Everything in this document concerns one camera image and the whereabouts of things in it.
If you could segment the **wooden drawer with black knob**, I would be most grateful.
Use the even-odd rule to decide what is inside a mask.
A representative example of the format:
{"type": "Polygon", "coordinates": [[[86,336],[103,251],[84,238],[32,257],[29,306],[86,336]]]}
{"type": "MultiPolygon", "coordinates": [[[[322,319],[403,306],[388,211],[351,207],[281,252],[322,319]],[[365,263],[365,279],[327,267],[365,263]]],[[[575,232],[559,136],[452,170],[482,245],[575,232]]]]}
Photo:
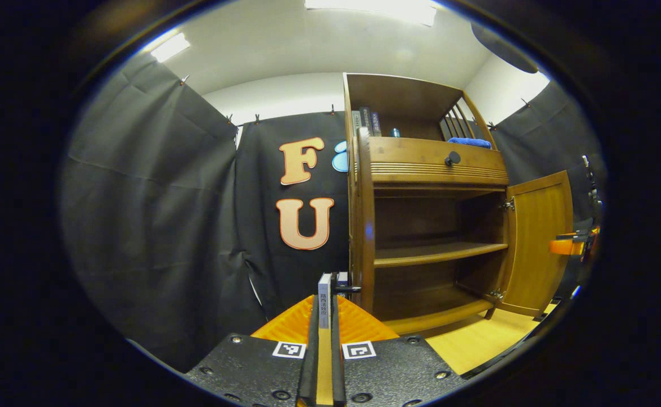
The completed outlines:
{"type": "Polygon", "coordinates": [[[498,150],[410,137],[369,137],[359,167],[375,184],[509,185],[498,150]]]}

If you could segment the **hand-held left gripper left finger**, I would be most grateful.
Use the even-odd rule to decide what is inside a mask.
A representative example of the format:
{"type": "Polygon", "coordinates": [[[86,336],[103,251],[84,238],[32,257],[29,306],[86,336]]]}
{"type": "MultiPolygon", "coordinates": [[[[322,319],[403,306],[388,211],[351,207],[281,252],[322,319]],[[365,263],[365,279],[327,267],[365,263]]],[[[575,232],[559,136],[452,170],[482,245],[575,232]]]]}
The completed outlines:
{"type": "Polygon", "coordinates": [[[227,335],[187,379],[234,407],[304,407],[317,383],[315,304],[311,295],[255,335],[227,335]]]}

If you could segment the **wide ceiling light panel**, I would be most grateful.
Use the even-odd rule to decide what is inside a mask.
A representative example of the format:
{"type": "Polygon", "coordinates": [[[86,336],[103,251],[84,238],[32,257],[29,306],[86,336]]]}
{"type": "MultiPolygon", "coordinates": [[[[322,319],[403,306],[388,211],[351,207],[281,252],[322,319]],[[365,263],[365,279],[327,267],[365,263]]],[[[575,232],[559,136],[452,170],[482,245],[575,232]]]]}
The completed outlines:
{"type": "Polygon", "coordinates": [[[353,10],[389,16],[431,27],[437,5],[432,0],[304,0],[307,10],[353,10]]]}

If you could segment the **long ceiling light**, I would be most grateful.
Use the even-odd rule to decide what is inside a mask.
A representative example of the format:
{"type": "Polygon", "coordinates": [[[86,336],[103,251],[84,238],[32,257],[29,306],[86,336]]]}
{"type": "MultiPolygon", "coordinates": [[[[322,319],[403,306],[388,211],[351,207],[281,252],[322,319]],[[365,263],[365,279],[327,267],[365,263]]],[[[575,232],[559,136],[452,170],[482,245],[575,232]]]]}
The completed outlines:
{"type": "Polygon", "coordinates": [[[191,44],[185,34],[177,33],[175,36],[165,39],[161,44],[154,47],[149,54],[154,57],[157,62],[163,63],[190,48],[190,46],[191,44]]]}

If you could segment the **wooden double-door shoe cabinet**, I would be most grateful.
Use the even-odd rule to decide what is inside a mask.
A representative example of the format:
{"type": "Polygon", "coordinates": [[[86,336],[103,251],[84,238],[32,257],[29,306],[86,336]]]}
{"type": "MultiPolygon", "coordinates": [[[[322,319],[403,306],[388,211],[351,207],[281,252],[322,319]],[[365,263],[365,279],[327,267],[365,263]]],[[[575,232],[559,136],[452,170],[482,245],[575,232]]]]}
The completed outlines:
{"type": "MultiPolygon", "coordinates": [[[[500,149],[464,90],[415,78],[345,73],[347,139],[351,111],[379,114],[382,137],[448,142],[472,137],[500,149]]],[[[451,242],[508,244],[507,189],[460,184],[375,184],[375,250],[451,242]]],[[[371,316],[400,335],[439,329],[498,311],[506,250],[428,265],[375,267],[371,316]]]]}

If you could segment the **wooden cabinet door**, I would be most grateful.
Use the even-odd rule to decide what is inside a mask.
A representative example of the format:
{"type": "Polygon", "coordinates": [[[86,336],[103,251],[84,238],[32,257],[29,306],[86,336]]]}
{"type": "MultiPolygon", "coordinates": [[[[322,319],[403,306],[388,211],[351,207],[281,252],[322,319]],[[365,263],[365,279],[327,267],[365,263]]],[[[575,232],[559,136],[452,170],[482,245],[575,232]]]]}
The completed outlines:
{"type": "Polygon", "coordinates": [[[566,171],[508,187],[508,253],[500,280],[503,311],[539,319],[557,292],[567,257],[550,242],[572,232],[573,203],[566,171]]]}
{"type": "Polygon", "coordinates": [[[349,298],[372,314],[375,298],[376,222],[370,132],[359,127],[347,141],[349,298]]]}

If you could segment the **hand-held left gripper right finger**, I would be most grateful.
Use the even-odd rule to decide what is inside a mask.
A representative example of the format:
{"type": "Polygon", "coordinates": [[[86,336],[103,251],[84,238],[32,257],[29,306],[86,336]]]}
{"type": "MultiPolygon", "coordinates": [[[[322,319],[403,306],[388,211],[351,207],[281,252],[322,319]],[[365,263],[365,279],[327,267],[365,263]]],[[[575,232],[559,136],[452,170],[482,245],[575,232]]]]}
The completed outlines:
{"type": "Polygon", "coordinates": [[[341,407],[427,407],[466,384],[420,335],[397,335],[334,299],[332,384],[341,407]]]}

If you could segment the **wooden inner shelf board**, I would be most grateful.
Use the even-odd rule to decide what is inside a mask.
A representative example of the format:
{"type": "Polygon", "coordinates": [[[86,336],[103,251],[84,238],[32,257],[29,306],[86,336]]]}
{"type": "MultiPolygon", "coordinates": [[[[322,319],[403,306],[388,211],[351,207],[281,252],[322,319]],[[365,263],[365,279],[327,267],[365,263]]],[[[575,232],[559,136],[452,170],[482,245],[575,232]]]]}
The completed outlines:
{"type": "Polygon", "coordinates": [[[374,267],[428,265],[506,250],[506,243],[451,242],[375,250],[374,267]]]}

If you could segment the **slim grey paperback book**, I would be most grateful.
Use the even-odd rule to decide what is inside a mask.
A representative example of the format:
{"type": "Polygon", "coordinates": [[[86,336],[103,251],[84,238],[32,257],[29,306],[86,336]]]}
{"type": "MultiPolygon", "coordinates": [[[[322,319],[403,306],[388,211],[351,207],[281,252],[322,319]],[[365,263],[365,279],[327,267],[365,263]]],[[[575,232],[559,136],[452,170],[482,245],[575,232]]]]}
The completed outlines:
{"type": "Polygon", "coordinates": [[[319,329],[330,329],[332,317],[332,273],[323,273],[317,284],[319,329]]]}

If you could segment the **black backdrop cloth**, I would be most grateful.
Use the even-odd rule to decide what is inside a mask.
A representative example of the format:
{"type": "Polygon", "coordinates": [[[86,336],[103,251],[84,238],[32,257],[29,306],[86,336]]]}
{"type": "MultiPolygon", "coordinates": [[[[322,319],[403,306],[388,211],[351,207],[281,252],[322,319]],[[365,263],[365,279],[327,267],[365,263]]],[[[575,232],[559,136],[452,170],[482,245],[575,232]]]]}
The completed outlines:
{"type": "MultiPolygon", "coordinates": [[[[348,271],[345,73],[339,109],[240,127],[149,55],[108,76],[70,136],[59,211],[77,279],[124,337],[188,371],[348,271]]],[[[581,156],[596,170],[594,153],[555,166],[543,151],[542,173],[523,179],[487,128],[511,185],[566,171],[572,232],[591,225],[581,156]]]]}

